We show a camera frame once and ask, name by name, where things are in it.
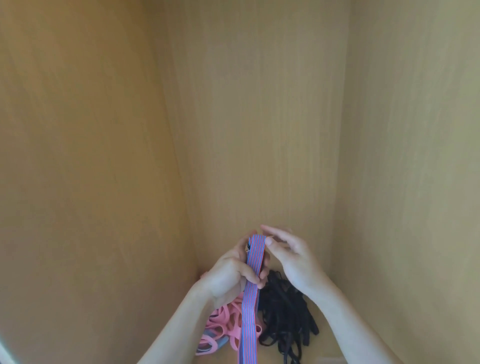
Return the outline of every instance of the black hair tie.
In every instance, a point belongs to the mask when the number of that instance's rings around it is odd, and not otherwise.
[[[260,344],[272,346],[278,343],[284,364],[288,364],[288,357],[291,364],[300,364],[302,343],[308,346],[310,331],[314,335],[319,332],[303,293],[280,272],[271,270],[267,284],[260,291],[258,310],[262,312],[266,326],[258,338]]]

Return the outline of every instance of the wooden wall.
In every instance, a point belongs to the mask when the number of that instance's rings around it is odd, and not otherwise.
[[[135,363],[194,280],[138,1],[0,1],[0,338]]]
[[[480,362],[480,3],[354,1],[333,272],[405,363]]]
[[[201,267],[264,222],[328,268],[349,1],[147,2]]]

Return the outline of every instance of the forearm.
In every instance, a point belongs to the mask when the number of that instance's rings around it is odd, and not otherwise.
[[[349,364],[401,363],[327,276],[308,296],[324,314]]]
[[[213,309],[211,295],[196,283],[138,364],[191,363]]]

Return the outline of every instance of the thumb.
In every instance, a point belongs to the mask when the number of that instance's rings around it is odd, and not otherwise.
[[[242,262],[239,262],[239,263],[240,264],[238,265],[238,272],[240,272],[241,275],[243,275],[247,280],[249,280],[253,284],[260,283],[260,278],[255,274],[252,267]]]
[[[288,259],[288,256],[291,254],[287,249],[285,249],[279,242],[275,241],[275,239],[271,237],[267,237],[265,239],[265,245],[268,246],[268,249],[272,252],[272,254],[280,261],[280,263],[284,264],[285,261]]]

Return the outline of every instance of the wooden panel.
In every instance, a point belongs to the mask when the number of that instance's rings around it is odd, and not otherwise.
[[[0,337],[22,364],[134,363],[194,279],[137,1],[0,1]]]
[[[349,2],[147,2],[201,267],[263,221],[328,267]]]
[[[480,3],[358,1],[333,272],[405,363],[480,362]]]

